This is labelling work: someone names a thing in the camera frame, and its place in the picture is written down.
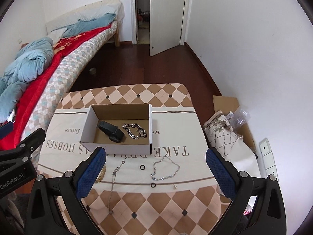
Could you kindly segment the white power strip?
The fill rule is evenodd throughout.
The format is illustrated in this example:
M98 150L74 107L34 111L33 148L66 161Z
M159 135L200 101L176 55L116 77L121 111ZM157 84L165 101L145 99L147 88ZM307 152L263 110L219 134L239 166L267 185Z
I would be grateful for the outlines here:
M270 142L267 138L264 138L261 142L259 142L259 149L262 154L262 160L264 163L266 174L273 175L278 179L278 173L274 161L273 151L270 146Z

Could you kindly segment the checkered diamond tablecloth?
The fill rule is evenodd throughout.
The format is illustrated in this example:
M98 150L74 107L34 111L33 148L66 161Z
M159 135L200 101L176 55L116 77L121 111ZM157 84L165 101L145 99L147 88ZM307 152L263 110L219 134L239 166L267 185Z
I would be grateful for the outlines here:
M58 108L148 103L153 108L194 108L180 83L136 84L67 93ZM104 234L208 234L230 200L219 186L167 193L121 193L94 187L83 205Z

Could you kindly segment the light blue duvet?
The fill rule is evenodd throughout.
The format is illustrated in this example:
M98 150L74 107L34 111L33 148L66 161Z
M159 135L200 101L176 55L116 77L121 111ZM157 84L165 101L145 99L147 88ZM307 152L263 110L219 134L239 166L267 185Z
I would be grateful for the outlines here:
M50 65L54 43L43 37L20 49L1 76L1 123L8 120L29 84Z

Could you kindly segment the floral fabric bag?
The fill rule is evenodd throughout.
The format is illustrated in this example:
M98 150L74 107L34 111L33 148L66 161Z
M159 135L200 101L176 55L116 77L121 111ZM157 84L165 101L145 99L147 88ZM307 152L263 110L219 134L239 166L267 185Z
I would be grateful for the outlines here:
M203 125L211 147L233 164L238 171L245 171L252 177L261 177L254 152L244 143L243 137L233 131L223 112L217 111Z

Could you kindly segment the black smart band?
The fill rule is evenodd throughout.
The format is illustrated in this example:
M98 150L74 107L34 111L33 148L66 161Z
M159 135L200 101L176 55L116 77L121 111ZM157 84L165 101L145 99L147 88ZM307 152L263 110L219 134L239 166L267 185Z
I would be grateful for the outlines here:
M98 124L98 129L105 133L108 138L115 143L120 143L125 136L118 126L112 125L106 121L101 121Z

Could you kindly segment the cream printed cloth mat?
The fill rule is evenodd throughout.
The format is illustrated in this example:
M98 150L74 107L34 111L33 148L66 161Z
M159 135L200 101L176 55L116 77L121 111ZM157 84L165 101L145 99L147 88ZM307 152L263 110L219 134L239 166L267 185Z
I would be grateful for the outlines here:
M57 109L41 148L38 170L51 177L73 171L91 151L80 143L89 109ZM152 109L152 154L108 154L98 192L167 193L217 187L205 161L208 149L194 108Z

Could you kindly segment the clear plastic bag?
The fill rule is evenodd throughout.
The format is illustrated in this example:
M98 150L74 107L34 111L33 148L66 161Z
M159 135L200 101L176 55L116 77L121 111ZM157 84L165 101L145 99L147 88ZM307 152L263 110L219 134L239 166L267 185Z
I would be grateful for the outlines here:
M239 129L251 118L248 109L245 106L239 106L230 118L230 125L234 130Z

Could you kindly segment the white cardboard box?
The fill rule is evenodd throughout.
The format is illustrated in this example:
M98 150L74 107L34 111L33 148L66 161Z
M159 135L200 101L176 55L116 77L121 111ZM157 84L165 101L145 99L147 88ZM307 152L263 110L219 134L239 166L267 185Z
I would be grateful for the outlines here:
M107 154L152 154L152 105L129 103L90 106L80 143L91 152L102 147Z

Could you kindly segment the bed with patterned mattress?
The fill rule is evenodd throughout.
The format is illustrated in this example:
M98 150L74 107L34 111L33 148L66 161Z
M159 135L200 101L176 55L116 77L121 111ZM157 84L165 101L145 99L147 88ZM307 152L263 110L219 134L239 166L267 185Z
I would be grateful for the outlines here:
M46 24L48 32L46 37L52 39L54 50L56 43L62 39L62 35L66 31L67 26L78 23L79 20L90 21L92 19L97 19L104 16L106 13L116 14L116 18L113 21L117 24L115 34L112 36L109 36L108 34L99 34L95 38L85 42L62 60L60 67L57 68L48 81L43 95L31 114L21 140L38 128L46 129L48 127L52 114L63 94L72 87L73 83L76 81L82 70L84 70L88 62L107 41L113 40L115 43L119 43L118 27L125 16L124 7L120 0L98 1L72 10ZM17 105L8 120L1 123L1 126L8 122L14 123L16 112Z

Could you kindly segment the red blanket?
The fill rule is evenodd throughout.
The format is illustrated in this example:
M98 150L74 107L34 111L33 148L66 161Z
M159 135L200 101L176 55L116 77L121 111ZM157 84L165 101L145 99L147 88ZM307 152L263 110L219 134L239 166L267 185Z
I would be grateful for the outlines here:
M20 143L22 134L27 127L31 114L43 95L48 81L57 68L60 67L62 60L90 39L95 38L99 34L108 34L109 36L112 36L115 34L116 29L117 24L113 22L106 27L83 32L70 38L62 38L56 43L54 47L54 52L56 54L54 55L51 64L40 76L38 76L37 79L30 83L21 95L20 100L17 102L17 112L15 114L15 122L13 123L13 130L1 139L2 151L13 149Z

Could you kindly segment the flat brown cardboard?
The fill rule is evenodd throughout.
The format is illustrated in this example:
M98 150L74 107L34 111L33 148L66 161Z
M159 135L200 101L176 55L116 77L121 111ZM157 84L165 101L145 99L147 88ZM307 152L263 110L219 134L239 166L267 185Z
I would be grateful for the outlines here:
M214 111L222 111L224 115L235 112L239 108L239 102L234 97L213 96ZM256 153L256 145L247 124L242 125L235 132L243 137L244 143Z

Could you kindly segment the blue folded sheet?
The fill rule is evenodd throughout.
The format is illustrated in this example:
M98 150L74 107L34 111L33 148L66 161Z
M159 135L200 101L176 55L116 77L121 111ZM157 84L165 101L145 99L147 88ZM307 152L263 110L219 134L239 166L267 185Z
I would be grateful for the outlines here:
M106 13L104 16L92 19L90 21L81 21L73 25L67 26L66 31L63 33L62 38L70 38L73 36L77 36L80 33L91 31L97 28L103 28L109 26L114 19L116 18L116 14L114 13Z

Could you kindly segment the white door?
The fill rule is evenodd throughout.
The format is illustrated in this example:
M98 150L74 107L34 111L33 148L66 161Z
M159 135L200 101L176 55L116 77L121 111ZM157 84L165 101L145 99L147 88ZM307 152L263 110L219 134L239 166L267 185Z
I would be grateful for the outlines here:
M180 44L185 0L150 0L150 56Z

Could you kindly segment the white door frame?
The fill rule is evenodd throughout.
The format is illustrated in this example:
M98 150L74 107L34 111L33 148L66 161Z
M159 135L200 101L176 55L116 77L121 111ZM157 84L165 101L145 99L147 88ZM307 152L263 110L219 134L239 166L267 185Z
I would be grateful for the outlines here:
M132 23L132 44L137 45L138 42L138 26L137 26L137 0L131 0L131 23ZM183 46L187 38L188 24L189 24L189 15L191 8L192 0L184 0L183 6L183 20L180 31L180 45Z

